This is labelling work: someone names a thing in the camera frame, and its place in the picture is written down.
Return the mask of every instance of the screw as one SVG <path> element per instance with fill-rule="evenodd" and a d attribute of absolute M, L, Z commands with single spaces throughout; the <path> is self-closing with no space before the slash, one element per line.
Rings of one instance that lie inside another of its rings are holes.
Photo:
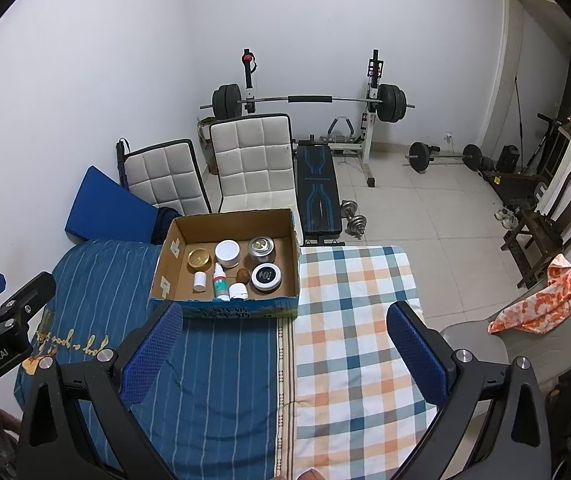
<path fill-rule="evenodd" d="M 115 353 L 110 348 L 105 348 L 97 354 L 97 361 L 107 363 L 114 357 Z"/>
<path fill-rule="evenodd" d="M 52 358 L 47 355 L 43 358 L 41 358 L 41 360 L 39 361 L 39 368 L 43 368 L 44 370 L 47 370 L 48 368 L 50 368 L 52 366 L 52 363 L 54 361 L 52 360 Z"/>
<path fill-rule="evenodd" d="M 530 367 L 530 361 L 527 357 L 519 356 L 517 357 L 517 366 L 523 368 L 523 370 L 527 370 Z"/>
<path fill-rule="evenodd" d="M 469 363 L 470 361 L 472 361 L 472 352 L 470 352 L 469 350 L 457 350 L 456 351 L 456 358 L 459 359 L 459 361 L 461 361 L 462 363 Z"/>

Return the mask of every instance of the dumbbell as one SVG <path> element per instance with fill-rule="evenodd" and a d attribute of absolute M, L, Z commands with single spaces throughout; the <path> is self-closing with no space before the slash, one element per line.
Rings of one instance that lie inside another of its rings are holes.
<path fill-rule="evenodd" d="M 413 142 L 405 158 L 409 160 L 412 169 L 418 173 L 425 171 L 435 158 L 459 158 L 470 170 L 478 171 L 483 158 L 481 149 L 475 144 L 468 144 L 463 149 L 462 155 L 439 155 L 440 151 L 441 148 L 438 146 L 429 146 L 423 142 Z"/>
<path fill-rule="evenodd" d="M 354 236 L 365 234 L 367 219 L 357 213 L 357 202 L 354 200 L 344 200 L 341 202 L 341 218 L 347 218 L 347 232 Z"/>

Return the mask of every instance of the weight plate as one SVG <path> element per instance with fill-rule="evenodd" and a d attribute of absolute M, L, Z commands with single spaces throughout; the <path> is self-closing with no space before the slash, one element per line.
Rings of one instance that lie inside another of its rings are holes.
<path fill-rule="evenodd" d="M 425 171 L 430 164 L 430 150 L 427 144 L 423 142 L 413 142 L 409 147 L 408 155 L 412 158 L 408 159 L 412 169 L 417 173 Z"/>
<path fill-rule="evenodd" d="M 392 91 L 394 92 L 394 114 L 392 115 L 391 123 L 395 123 L 403 119 L 406 110 L 406 100 L 405 93 L 398 86 L 392 85 Z"/>
<path fill-rule="evenodd" d="M 463 149 L 463 163 L 472 171 L 479 171 L 482 158 L 481 149 L 476 144 L 468 144 Z"/>
<path fill-rule="evenodd" d="M 401 109 L 401 115 L 399 116 L 399 120 L 401 121 L 405 117 L 405 112 L 408 109 L 408 102 L 406 101 L 405 98 L 405 92 L 401 89 L 399 89 L 399 92 L 401 92 L 401 101 L 397 99 L 397 108 Z"/>
<path fill-rule="evenodd" d="M 384 123 L 391 123 L 396 108 L 396 98 L 392 85 L 379 85 L 377 99 L 381 101 L 376 105 L 376 115 Z"/>
<path fill-rule="evenodd" d="M 242 104 L 239 102 L 242 98 L 242 91 L 239 85 L 226 85 L 226 111 L 228 119 L 242 116 Z"/>
<path fill-rule="evenodd" d="M 219 121 L 228 118 L 228 112 L 226 111 L 226 86 L 219 86 L 212 94 L 212 111 L 214 118 Z"/>

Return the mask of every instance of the door frame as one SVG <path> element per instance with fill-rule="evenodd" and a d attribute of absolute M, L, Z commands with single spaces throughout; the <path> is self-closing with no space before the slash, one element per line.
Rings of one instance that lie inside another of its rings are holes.
<path fill-rule="evenodd" d="M 501 128 L 507 115 L 512 98 L 514 80 L 517 75 L 518 62 L 521 54 L 521 36 L 523 34 L 523 6 L 518 0 L 503 0 L 503 31 L 499 63 L 495 74 L 494 86 L 489 99 L 483 126 L 477 145 L 485 155 L 491 156 L 501 134 Z M 561 183 L 568 164 L 571 160 L 571 140 L 561 159 L 561 163 L 550 183 L 549 188 L 539 201 L 539 208 L 545 208 L 554 191 Z"/>

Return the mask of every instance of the cardboard box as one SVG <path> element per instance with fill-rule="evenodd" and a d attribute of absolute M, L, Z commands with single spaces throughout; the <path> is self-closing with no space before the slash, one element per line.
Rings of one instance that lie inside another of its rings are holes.
<path fill-rule="evenodd" d="M 214 248 L 220 241 L 235 240 L 241 248 L 240 263 L 224 269 L 228 285 L 236 282 L 239 269 L 248 272 L 256 266 L 248 256 L 248 242 L 269 236 L 275 242 L 275 265 L 282 274 L 279 287 L 269 293 L 248 284 L 247 300 L 213 301 Z M 206 271 L 206 291 L 194 292 L 194 272 L 188 267 L 190 251 L 204 248 L 213 259 Z M 174 300 L 185 317 L 296 317 L 299 304 L 299 245 L 290 209 L 236 211 L 184 216 L 170 225 L 152 280 L 154 301 Z"/>

